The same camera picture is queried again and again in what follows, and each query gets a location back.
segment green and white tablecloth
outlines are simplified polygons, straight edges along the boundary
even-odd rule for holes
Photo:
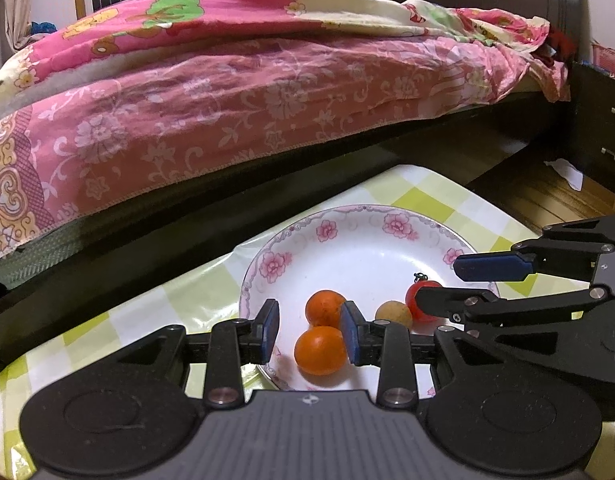
[[[27,478],[34,471],[18,431],[25,401],[45,385],[168,324],[188,332],[208,332],[218,321],[235,317],[240,285],[250,261],[282,227],[325,208],[350,204],[394,205],[446,224],[477,251],[507,251],[534,237],[522,224],[467,189],[433,171],[399,166],[272,227],[237,246],[230,254],[191,270],[142,296],[83,323],[28,352],[0,374],[0,473]],[[587,284],[542,275],[523,283],[500,283],[505,298],[566,292]],[[204,365],[193,365],[186,393],[201,397]],[[269,388],[253,365],[244,367],[246,393]],[[603,437],[588,468],[597,479],[615,478],[615,424]]]

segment orange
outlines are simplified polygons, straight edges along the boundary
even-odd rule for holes
[[[312,326],[339,328],[341,305],[345,298],[334,290],[319,290],[307,300],[306,318]]]
[[[348,361],[343,335],[331,326],[310,328],[297,339],[294,360],[307,374],[333,374]]]

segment checkered tablecloth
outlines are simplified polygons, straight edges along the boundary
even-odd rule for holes
[[[416,211],[446,224],[476,251],[507,251],[513,243],[534,237],[522,224],[482,198],[433,171],[398,166],[272,227],[237,246],[230,254],[191,270],[142,296],[111,309],[17,359],[0,374],[0,472],[24,479],[34,471],[18,431],[25,401],[45,385],[168,324],[188,332],[208,332],[235,317],[240,285],[250,261],[281,228],[325,208],[382,204]],[[587,284],[542,275],[523,283],[500,283],[505,298],[566,292]],[[246,394],[269,388],[253,365],[244,367]],[[193,365],[186,393],[201,396],[204,365]],[[615,478],[615,424],[605,424],[601,444],[588,471],[598,480]]]

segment curtain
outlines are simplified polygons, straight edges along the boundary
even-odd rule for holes
[[[27,44],[32,0],[2,0],[3,33],[12,50],[21,50]]]

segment red fruit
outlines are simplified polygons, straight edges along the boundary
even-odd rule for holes
[[[415,277],[414,285],[411,285],[410,288],[408,288],[407,293],[405,295],[405,304],[407,305],[407,307],[410,309],[410,312],[412,313],[412,319],[414,319],[415,321],[419,321],[419,322],[428,322],[428,321],[434,321],[438,319],[437,317],[434,317],[434,316],[428,316],[419,308],[419,306],[416,304],[416,293],[419,291],[420,288],[422,288],[422,286],[443,286],[443,285],[441,285],[441,283],[439,282],[433,282],[432,280],[428,280],[427,276],[425,276],[424,274],[415,274],[414,277]]]

